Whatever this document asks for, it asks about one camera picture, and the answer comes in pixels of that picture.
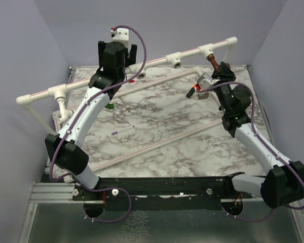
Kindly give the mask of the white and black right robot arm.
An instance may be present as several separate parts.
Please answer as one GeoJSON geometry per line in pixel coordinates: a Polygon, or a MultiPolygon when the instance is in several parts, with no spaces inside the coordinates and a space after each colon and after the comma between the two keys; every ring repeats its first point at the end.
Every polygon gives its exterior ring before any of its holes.
{"type": "MultiPolygon", "coordinates": [[[[240,192],[254,194],[272,209],[290,207],[290,203],[304,199],[304,164],[283,155],[256,128],[254,113],[246,113],[248,107],[255,109],[252,91],[235,81],[229,65],[213,61],[212,66],[212,78],[216,80],[212,90],[223,111],[223,127],[252,153],[265,172],[264,178],[244,173],[230,175],[229,182],[222,186],[223,194],[229,198],[240,192]]],[[[293,209],[302,210],[304,205],[293,209]]]]}

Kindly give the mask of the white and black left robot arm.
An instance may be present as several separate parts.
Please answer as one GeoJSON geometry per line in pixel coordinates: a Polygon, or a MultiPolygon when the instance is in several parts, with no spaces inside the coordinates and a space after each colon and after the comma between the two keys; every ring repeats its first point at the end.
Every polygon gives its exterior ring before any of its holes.
{"type": "Polygon", "coordinates": [[[57,135],[45,138],[50,161],[82,183],[92,200],[101,196],[100,177],[89,167],[89,156],[82,150],[84,139],[98,114],[111,101],[125,80],[125,69],[136,62],[137,46],[121,42],[98,42],[99,68],[90,78],[85,96],[57,135]]]}

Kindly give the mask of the white PVC pipe frame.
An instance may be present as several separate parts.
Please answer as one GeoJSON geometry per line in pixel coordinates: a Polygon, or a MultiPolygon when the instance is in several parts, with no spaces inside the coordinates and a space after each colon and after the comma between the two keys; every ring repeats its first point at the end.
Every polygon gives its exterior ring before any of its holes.
{"type": "MultiPolygon", "coordinates": [[[[223,48],[223,47],[227,47],[227,51],[224,55],[223,60],[224,60],[224,62],[229,62],[230,58],[232,57],[232,53],[233,53],[233,50],[234,50],[237,42],[238,42],[238,39],[236,37],[230,37],[230,38],[227,38],[226,40],[223,40],[223,41],[220,41],[217,43],[202,45],[195,49],[169,54],[163,58],[148,61],[148,62],[146,62],[144,67],[141,67],[141,63],[133,64],[133,65],[127,67],[125,69],[125,71],[126,71],[126,74],[134,75],[134,77],[131,77],[130,80],[131,79],[143,79],[143,78],[146,78],[146,71],[151,68],[163,66],[164,64],[171,64],[173,69],[178,69],[182,65],[183,58],[187,58],[187,57],[194,56],[194,55],[203,55],[203,56],[205,56],[205,58],[207,58],[208,55],[214,54],[214,52],[213,52],[214,50],[223,48]]],[[[171,81],[173,79],[184,77],[187,75],[191,75],[191,74],[197,74],[200,76],[200,75],[202,75],[202,70],[198,66],[192,67],[186,71],[176,73],[172,76],[167,76],[162,79],[158,79],[158,80],[155,80],[152,82],[148,82],[148,83],[139,85],[134,88],[130,88],[130,89],[121,91],[121,94],[127,95],[130,93],[139,91],[139,90],[146,89],[148,87],[152,87],[157,84],[161,84],[161,83],[171,81]]],[[[51,129],[51,127],[47,123],[41,121],[41,116],[33,108],[32,104],[37,100],[43,100],[48,97],[54,98],[55,95],[57,96],[59,94],[62,96],[65,95],[66,99],[67,99],[68,93],[72,92],[73,90],[87,87],[88,84],[89,84],[89,79],[83,79],[83,80],[80,80],[77,82],[72,82],[69,84],[53,86],[53,87],[48,88],[45,91],[41,91],[41,92],[38,92],[35,94],[19,96],[16,99],[16,103],[19,104],[21,107],[23,107],[25,110],[27,110],[27,112],[41,124],[41,126],[44,128],[44,130],[46,132],[52,133],[53,130],[51,129]]]]}

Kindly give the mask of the brown plastic faucet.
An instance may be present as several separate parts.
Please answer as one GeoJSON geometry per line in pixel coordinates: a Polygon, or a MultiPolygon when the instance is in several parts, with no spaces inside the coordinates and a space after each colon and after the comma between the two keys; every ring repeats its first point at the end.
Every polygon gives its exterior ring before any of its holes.
{"type": "Polygon", "coordinates": [[[230,65],[228,63],[225,63],[224,61],[221,61],[220,64],[218,64],[215,60],[214,54],[208,55],[206,59],[211,63],[215,72],[231,69],[230,65]]]}

